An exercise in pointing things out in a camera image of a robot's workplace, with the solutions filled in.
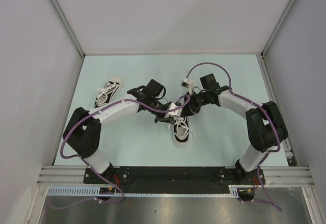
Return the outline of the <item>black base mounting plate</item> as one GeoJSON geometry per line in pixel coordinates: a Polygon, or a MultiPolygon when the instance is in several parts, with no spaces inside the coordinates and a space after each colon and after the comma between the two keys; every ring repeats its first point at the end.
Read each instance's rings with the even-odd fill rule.
{"type": "Polygon", "coordinates": [[[265,183],[263,170],[244,172],[237,167],[210,166],[116,166],[110,181],[123,189],[213,189],[215,185],[244,188],[265,183]]]}

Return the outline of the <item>aluminium front frame rail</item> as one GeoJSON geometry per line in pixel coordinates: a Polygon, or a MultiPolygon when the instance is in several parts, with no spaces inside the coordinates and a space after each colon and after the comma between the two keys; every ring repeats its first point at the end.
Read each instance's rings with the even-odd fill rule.
{"type": "MultiPolygon", "coordinates": [[[[314,187],[307,166],[263,166],[261,167],[269,187],[314,187]]],[[[82,185],[85,166],[43,166],[37,180],[38,185],[82,185]]]]}

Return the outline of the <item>aluminium corner post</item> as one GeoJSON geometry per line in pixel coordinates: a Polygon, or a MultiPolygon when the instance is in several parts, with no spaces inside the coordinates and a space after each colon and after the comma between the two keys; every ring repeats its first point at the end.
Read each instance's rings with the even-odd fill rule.
{"type": "Polygon", "coordinates": [[[263,50],[260,53],[263,58],[267,55],[267,53],[270,50],[272,44],[276,40],[279,32],[281,31],[282,26],[286,22],[290,12],[294,8],[294,5],[296,4],[297,1],[298,0],[289,0],[288,3],[286,4],[280,18],[277,21],[276,26],[273,28],[273,31],[272,31],[271,35],[269,36],[263,50]]]}
{"type": "Polygon", "coordinates": [[[50,3],[51,7],[53,8],[57,18],[59,19],[59,22],[61,23],[68,39],[70,40],[73,47],[75,48],[76,52],[82,59],[84,59],[85,53],[83,52],[83,49],[76,37],[59,1],[58,0],[48,0],[48,1],[50,3]]]}

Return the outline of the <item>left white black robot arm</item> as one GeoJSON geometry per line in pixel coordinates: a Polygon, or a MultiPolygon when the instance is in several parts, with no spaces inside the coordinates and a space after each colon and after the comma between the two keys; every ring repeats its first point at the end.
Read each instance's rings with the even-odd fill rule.
{"type": "Polygon", "coordinates": [[[146,86],[131,89],[121,99],[124,102],[113,102],[110,108],[104,106],[94,110],[77,108],[63,133],[66,143],[95,170],[95,178],[107,183],[114,174],[112,164],[99,150],[101,130],[108,124],[131,114],[147,110],[155,115],[155,123],[174,124],[175,119],[162,113],[168,110],[170,103],[159,102],[160,93],[166,89],[159,82],[151,79],[146,86]]]}

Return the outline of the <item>black white sneaker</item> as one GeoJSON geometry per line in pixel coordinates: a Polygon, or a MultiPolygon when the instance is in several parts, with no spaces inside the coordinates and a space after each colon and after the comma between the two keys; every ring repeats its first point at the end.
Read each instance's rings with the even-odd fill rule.
{"type": "Polygon", "coordinates": [[[189,145],[189,135],[195,137],[194,131],[189,126],[189,117],[180,117],[175,123],[169,124],[167,129],[172,129],[172,139],[175,146],[183,148],[189,145]]]}
{"type": "Polygon", "coordinates": [[[112,102],[120,93],[123,87],[123,80],[119,77],[109,79],[102,88],[97,91],[94,108],[102,108],[112,102]]]}

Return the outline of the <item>left aluminium corner post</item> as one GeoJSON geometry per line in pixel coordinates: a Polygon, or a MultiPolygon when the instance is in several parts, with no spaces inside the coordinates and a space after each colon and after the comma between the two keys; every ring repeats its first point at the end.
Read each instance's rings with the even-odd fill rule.
{"type": "Polygon", "coordinates": [[[75,48],[76,52],[82,59],[84,59],[85,53],[83,52],[83,49],[76,37],[59,1],[58,0],[48,0],[48,1],[50,3],[51,7],[53,8],[57,18],[59,19],[59,22],[61,23],[68,39],[70,40],[73,47],[75,48]]]}

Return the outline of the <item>right aluminium corner post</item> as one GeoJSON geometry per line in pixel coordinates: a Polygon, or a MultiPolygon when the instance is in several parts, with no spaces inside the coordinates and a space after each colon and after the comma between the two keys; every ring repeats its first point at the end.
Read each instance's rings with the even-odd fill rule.
{"type": "Polygon", "coordinates": [[[297,1],[298,0],[289,0],[288,3],[286,4],[280,18],[277,21],[276,26],[273,28],[273,31],[272,31],[271,35],[269,36],[263,50],[260,53],[263,58],[267,55],[267,53],[270,50],[272,44],[276,40],[279,32],[281,31],[282,26],[286,22],[290,12],[294,8],[294,5],[296,4],[297,1]]]}

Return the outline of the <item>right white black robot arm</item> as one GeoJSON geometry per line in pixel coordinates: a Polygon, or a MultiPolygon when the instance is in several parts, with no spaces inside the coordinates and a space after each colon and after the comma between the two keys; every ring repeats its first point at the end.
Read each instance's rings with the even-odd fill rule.
{"type": "Polygon", "coordinates": [[[188,89],[189,103],[182,110],[182,117],[198,114],[201,107],[214,104],[228,109],[245,119],[250,145],[235,163],[234,178],[247,184],[259,174],[261,166],[270,153],[279,152],[281,142],[288,138],[288,131],[278,106],[272,102],[257,103],[229,88],[220,86],[213,74],[200,78],[203,90],[194,93],[193,81],[185,78],[181,86],[188,89]]]}

